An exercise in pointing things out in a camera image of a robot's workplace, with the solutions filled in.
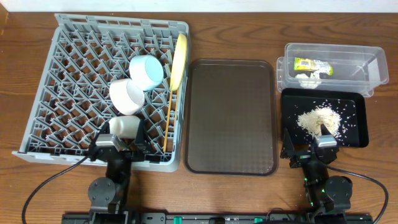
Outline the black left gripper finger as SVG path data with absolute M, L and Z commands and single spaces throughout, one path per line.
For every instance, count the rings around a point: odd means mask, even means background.
M 151 152 L 150 139 L 144 127 L 144 120 L 140 120 L 134 145 L 142 152 Z
M 109 133 L 110 133 L 109 122 L 106 121 L 105 123 L 103 123 L 99 132 L 95 135 L 95 137 L 93 139 L 93 146 L 99 145 L 100 141 L 102 141 L 104 138 L 106 138 L 109 135 Z

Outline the rice food waste pile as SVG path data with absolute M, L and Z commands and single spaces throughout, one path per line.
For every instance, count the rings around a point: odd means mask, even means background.
M 322 135 L 324 125 L 338 143 L 349 146 L 349 135 L 354 134 L 358 126 L 355 106 L 342 100 L 309 100 L 308 104 L 308 109 L 294 105 L 299 111 L 287 117 L 289 132 L 299 140 L 311 142 Z

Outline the white cup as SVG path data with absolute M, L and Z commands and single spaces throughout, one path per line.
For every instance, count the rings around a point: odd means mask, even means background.
M 141 120 L 137 116 L 118 116 L 109 120 L 109 132 L 121 139 L 135 139 Z

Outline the white tissue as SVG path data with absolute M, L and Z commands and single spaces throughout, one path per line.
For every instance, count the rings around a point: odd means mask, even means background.
M 300 73 L 295 77 L 298 78 L 300 86 L 304 89 L 316 89 L 322 83 L 319 71 L 312 72 L 310 76 Z

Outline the light blue bowl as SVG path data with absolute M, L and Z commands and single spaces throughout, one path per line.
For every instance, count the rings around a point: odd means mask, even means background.
M 143 91 L 153 90 L 164 79 L 163 67 L 152 55 L 133 57 L 129 64 L 129 73 L 133 84 Z

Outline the green snack wrapper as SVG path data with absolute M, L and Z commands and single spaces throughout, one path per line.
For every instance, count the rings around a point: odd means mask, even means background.
M 333 67 L 329 62 L 324 62 L 321 60 L 315 60 L 309 58 L 295 57 L 294 70 L 309 71 L 309 72 L 319 71 L 320 73 L 325 73 L 329 76 L 332 76 L 333 74 Z

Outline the yellow plate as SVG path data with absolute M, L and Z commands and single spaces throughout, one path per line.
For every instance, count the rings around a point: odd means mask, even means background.
M 187 59 L 188 52 L 188 41 L 187 36 L 183 33 L 179 34 L 177 43 L 175 46 L 175 52 L 173 57 L 172 71 L 170 77 L 170 90 L 178 90 L 183 73 L 185 70 L 185 62 Z

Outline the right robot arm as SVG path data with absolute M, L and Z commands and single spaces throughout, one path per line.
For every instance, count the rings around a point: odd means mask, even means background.
M 321 125 L 307 150 L 296 150 L 288 129 L 283 130 L 280 158 L 289 159 L 290 168 L 301 168 L 304 187 L 313 210 L 305 214 L 310 223 L 347 223 L 345 211 L 351 208 L 352 181 L 340 175 L 330 176 L 327 165 L 337 159 L 339 147 L 334 136 Z

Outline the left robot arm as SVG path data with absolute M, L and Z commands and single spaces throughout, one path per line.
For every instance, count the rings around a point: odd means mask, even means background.
M 106 175 L 94 180 L 88 188 L 91 201 L 88 223 L 135 224 L 140 223 L 140 214 L 127 206 L 131 178 L 131 164 L 144 156 L 147 146 L 144 122 L 140 120 L 136 138 L 138 150 L 131 151 L 115 134 L 110 133 L 110 124 L 105 122 L 88 149 L 91 161 L 107 163 Z

